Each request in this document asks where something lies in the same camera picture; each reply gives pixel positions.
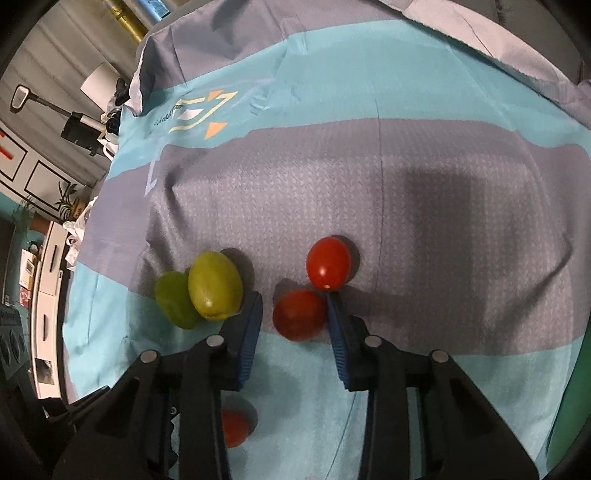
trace bedsheet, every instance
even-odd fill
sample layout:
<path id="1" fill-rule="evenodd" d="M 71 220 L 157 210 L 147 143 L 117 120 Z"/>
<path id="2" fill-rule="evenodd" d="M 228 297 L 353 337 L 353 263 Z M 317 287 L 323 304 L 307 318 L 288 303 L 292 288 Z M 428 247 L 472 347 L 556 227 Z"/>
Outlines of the bedsheet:
<path id="1" fill-rule="evenodd" d="M 343 235 L 361 255 L 349 310 L 454 355 L 545 473 L 591 304 L 590 100 L 449 5 L 216 0 L 150 35 L 70 291 L 78 395 L 217 331 L 173 326 L 153 288 L 225 249 L 265 302 L 233 476 L 356 478 L 364 395 L 326 333 L 291 343 L 271 322 L 311 245 Z"/>

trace green tomato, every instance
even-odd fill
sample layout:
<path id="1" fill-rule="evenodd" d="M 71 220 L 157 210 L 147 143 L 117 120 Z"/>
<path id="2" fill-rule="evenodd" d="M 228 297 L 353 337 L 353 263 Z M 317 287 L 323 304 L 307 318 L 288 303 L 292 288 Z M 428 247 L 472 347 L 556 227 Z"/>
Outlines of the green tomato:
<path id="1" fill-rule="evenodd" d="M 204 252 L 189 272 L 189 296 L 207 320 L 225 320 L 240 311 L 243 287 L 232 261 L 219 252 Z"/>
<path id="2" fill-rule="evenodd" d="M 166 272 L 156 282 L 154 295 L 160 309 L 177 327 L 195 328 L 203 321 L 189 297 L 189 276 L 181 272 Z"/>

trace red tomato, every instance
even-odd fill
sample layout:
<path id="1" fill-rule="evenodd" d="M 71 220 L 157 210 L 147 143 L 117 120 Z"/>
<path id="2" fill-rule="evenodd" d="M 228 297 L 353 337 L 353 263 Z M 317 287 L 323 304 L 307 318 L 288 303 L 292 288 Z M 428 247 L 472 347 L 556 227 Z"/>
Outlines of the red tomato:
<path id="1" fill-rule="evenodd" d="M 292 342 L 310 340 L 320 333 L 326 321 L 326 302 L 315 291 L 294 290 L 273 310 L 273 325 Z"/>
<path id="2" fill-rule="evenodd" d="M 320 290 L 338 290 L 351 272 L 351 252 L 342 240 L 327 236 L 318 240 L 306 259 L 308 278 Z"/>
<path id="3" fill-rule="evenodd" d="M 250 434 L 248 420 L 236 410 L 222 410 L 223 437 L 227 448 L 244 443 Z"/>

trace teal stripe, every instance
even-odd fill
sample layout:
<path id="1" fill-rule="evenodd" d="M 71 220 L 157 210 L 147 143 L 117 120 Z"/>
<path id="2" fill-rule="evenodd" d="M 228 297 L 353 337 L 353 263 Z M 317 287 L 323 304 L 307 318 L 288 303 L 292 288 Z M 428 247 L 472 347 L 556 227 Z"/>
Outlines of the teal stripe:
<path id="1" fill-rule="evenodd" d="M 153 299 L 78 264 L 63 328 L 72 382 L 80 396 L 112 386 L 143 350 L 182 351 L 219 327 L 204 323 L 191 331 L 176 328 Z M 544 458 L 544 442 L 581 341 L 521 355 L 455 358 L 532 458 Z M 343 389 L 330 345 L 261 334 L 252 377 L 242 394 L 257 409 L 259 427 L 243 447 L 249 466 L 237 478 L 293 477 L 290 472 L 301 472 L 298 478 L 356 478 L 352 474 L 359 465 L 366 397 L 360 394 L 353 403 L 353 395 Z M 232 459 L 238 469 L 240 454 L 231 452 Z"/>
<path id="2" fill-rule="evenodd" d="M 238 94 L 208 119 L 228 123 L 215 137 L 204 140 L 208 121 L 172 134 L 175 119 L 154 126 L 179 99 L 222 88 Z M 255 129 L 376 117 L 482 121 L 519 131 L 535 145 L 575 143 L 591 154 L 591 132 L 554 104 L 467 47 L 404 20 L 293 34 L 155 92 L 145 112 L 124 112 L 110 177 L 157 160 L 166 144 L 213 148 Z"/>

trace gray stripe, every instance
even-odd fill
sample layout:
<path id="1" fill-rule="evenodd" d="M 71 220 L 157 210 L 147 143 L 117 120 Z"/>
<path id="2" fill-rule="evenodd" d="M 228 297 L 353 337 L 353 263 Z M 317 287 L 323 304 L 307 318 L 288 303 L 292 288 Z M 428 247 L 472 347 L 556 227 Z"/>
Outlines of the gray stripe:
<path id="1" fill-rule="evenodd" d="M 540 148 L 478 122 L 364 119 L 168 146 L 157 165 L 149 214 L 135 198 L 146 168 L 110 179 L 83 246 L 86 265 L 133 291 L 151 294 L 204 249 L 236 248 L 272 330 L 274 294 L 306 284 L 310 246 L 340 234 L 361 253 L 351 311 L 402 348 L 523 353 L 584 332 L 591 162 L 578 145 Z"/>
<path id="2" fill-rule="evenodd" d="M 145 41 L 140 70 L 144 102 L 155 90 L 188 82 L 294 33 L 402 17 L 371 0 L 215 0 L 195 9 L 202 3 L 184 5 Z"/>

